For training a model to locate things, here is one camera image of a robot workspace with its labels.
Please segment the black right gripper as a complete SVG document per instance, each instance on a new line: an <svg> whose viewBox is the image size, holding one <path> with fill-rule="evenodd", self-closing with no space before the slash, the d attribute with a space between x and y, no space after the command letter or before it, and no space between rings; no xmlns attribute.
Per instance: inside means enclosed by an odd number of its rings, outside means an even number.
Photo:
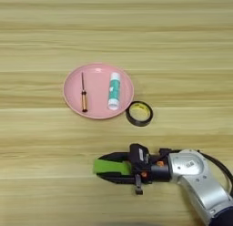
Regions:
<svg viewBox="0 0 233 226"><path fill-rule="evenodd" d="M145 147L130 148L130 163L132 175L123 175L120 172L97 173L103 180L115 184L135 184L136 195L142 195L142 184L151 184L154 181L169 182L171 171L168 165L170 149L160 149L157 155L149 153ZM100 157L102 160L123 162L128 160L127 152L112 152Z"/></svg>

